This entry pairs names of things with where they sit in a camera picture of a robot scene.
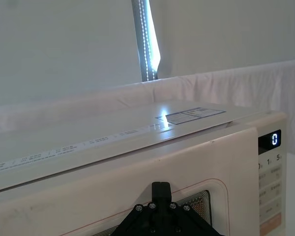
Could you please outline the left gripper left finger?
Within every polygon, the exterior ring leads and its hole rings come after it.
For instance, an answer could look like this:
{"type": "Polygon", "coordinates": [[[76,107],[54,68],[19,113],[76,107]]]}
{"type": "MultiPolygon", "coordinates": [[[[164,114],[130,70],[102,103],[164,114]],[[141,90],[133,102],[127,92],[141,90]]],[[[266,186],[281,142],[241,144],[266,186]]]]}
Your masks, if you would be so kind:
{"type": "Polygon", "coordinates": [[[151,202],[146,206],[136,204],[115,229],[115,236],[149,236],[156,233],[161,223],[162,182],[153,182],[151,190],[151,202]]]}

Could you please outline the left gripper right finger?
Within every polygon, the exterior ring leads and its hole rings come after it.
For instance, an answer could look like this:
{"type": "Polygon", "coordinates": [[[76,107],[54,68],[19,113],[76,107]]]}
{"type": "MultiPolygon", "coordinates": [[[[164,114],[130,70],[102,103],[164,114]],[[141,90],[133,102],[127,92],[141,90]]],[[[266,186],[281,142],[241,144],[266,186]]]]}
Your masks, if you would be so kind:
{"type": "Polygon", "coordinates": [[[172,202],[171,187],[161,183],[161,234],[163,236],[218,236],[220,235],[190,205],[172,202]]]}

